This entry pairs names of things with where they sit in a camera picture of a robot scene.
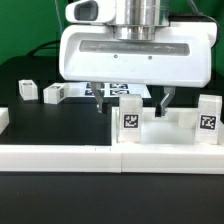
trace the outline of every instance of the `black table surface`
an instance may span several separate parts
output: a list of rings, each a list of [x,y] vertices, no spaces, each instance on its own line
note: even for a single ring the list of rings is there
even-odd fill
[[[39,100],[22,100],[21,79],[36,82]],[[15,57],[0,66],[0,106],[8,107],[10,116],[0,147],[111,144],[111,114],[98,114],[95,99],[43,104],[43,89],[63,81],[56,57]],[[213,72],[203,89],[177,88],[170,107],[197,107],[199,94],[224,96],[223,86]],[[163,90],[149,89],[152,100],[144,104],[155,106]],[[223,224],[224,176],[1,172],[0,224],[14,223]]]

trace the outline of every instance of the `small white block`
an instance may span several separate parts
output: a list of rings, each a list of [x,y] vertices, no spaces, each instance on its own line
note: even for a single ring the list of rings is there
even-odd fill
[[[181,128],[194,129],[196,127],[198,114],[194,112],[179,113],[178,126]]]
[[[69,86],[67,83],[54,83],[44,89],[44,103],[58,104],[67,97]]]
[[[23,100],[37,100],[38,91],[37,86],[33,80],[20,80],[19,81],[19,93]]]
[[[0,108],[0,134],[5,130],[9,124],[8,108]]]
[[[217,145],[222,110],[222,97],[201,95],[198,103],[198,122],[196,127],[196,143]]]
[[[219,123],[218,144],[224,146],[224,125],[222,122]]]
[[[140,95],[120,95],[119,142],[139,143],[141,141],[143,101]]]

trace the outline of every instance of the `white platform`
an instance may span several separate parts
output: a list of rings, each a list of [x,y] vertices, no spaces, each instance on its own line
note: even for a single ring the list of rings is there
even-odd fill
[[[194,129],[181,129],[179,112],[154,119],[144,109],[141,144],[117,142],[118,108],[113,108],[112,146],[0,146],[0,171],[162,172],[224,174],[224,126],[219,145],[194,144]]]

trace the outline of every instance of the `green wall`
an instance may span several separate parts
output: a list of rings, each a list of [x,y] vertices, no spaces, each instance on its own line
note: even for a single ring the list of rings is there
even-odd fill
[[[64,15],[66,0],[58,1],[61,15]],[[170,2],[172,12],[190,12],[186,0]],[[215,17],[224,30],[223,0],[195,0],[195,3],[204,14]],[[220,43],[213,49],[213,68],[224,75],[224,32],[222,33]],[[0,1],[0,64],[10,57],[25,55],[36,46],[59,37],[54,0]],[[56,55],[56,51],[40,54]]]

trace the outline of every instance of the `black cable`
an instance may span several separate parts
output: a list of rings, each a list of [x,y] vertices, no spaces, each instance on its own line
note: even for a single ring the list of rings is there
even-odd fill
[[[187,0],[187,2],[189,4],[189,6],[191,7],[191,10],[194,14],[196,14],[196,15],[202,14],[201,12],[199,12],[199,10],[193,0]]]
[[[55,48],[47,48],[47,46],[53,45],[53,44],[59,44],[59,43],[60,43],[60,40],[54,40],[54,41],[49,41],[47,43],[41,44],[37,48],[35,48],[32,51],[28,52],[26,56],[32,57],[32,56],[34,56],[34,54],[36,52],[38,52],[39,50],[43,50],[43,49],[58,49],[58,47],[55,47]]]
[[[62,23],[62,20],[61,20],[61,14],[60,14],[60,10],[59,10],[58,0],[55,0],[54,4],[55,4],[56,14],[57,14],[57,18],[58,18],[60,34],[62,35],[63,30],[64,30],[64,26],[63,26],[63,23]]]
[[[195,15],[195,14],[172,13],[169,15],[169,21],[175,21],[175,22],[202,22],[204,20],[208,20],[216,24],[217,27],[216,41],[212,46],[212,48],[214,48],[221,38],[221,27],[214,18],[202,14]]]

